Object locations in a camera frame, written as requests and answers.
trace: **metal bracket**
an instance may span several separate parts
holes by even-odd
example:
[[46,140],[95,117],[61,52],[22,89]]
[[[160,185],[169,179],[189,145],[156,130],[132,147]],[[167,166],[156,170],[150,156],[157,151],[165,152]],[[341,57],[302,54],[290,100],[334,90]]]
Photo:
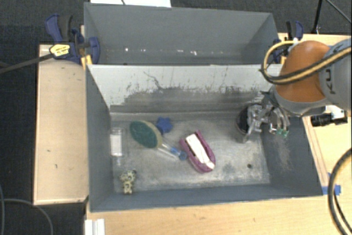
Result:
[[84,235],[105,235],[105,219],[85,220]]

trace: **wooden table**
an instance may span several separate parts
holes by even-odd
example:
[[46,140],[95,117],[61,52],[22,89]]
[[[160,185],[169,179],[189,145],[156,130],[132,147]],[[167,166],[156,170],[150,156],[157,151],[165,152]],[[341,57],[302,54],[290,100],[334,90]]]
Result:
[[[305,35],[332,45],[346,36]],[[40,54],[45,54],[43,46]],[[49,60],[39,66],[38,116],[34,203],[74,203],[88,195],[86,130],[84,127],[84,74],[80,66]],[[75,123],[67,123],[74,117]],[[331,171],[337,159],[351,147],[349,124],[312,128],[305,121],[316,163]],[[327,182],[321,175],[321,181]],[[351,167],[341,173],[339,197],[352,223]],[[90,213],[105,219],[106,234],[338,234],[326,196],[281,199],[211,206],[176,207]]]

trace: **glass vial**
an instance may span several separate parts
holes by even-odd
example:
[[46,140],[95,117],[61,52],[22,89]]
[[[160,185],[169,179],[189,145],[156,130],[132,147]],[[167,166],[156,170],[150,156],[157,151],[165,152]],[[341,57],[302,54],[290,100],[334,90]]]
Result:
[[116,165],[121,166],[123,158],[123,139],[124,130],[120,127],[114,127],[110,132],[110,155]]

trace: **brush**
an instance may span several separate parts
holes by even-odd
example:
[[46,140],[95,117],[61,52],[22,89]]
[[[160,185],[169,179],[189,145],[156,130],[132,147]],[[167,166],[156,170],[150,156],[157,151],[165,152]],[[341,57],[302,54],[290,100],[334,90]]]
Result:
[[187,159],[187,153],[163,142],[159,129],[147,121],[134,121],[130,124],[130,132],[135,141],[146,148],[156,148],[169,156]]

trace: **gray metal bin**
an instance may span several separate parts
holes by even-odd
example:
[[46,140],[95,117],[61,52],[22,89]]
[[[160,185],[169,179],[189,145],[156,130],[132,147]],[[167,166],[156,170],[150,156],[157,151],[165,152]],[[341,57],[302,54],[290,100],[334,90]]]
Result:
[[[277,38],[271,14],[86,3],[85,35],[102,47],[99,64],[86,71],[92,212],[322,195],[300,119],[291,119],[287,140],[264,128],[236,142],[237,114],[270,87],[258,64]],[[137,180],[135,192],[124,195],[109,129],[158,116],[172,118],[175,145],[181,132],[200,129],[216,168],[199,174],[127,134],[123,169],[136,169]]]

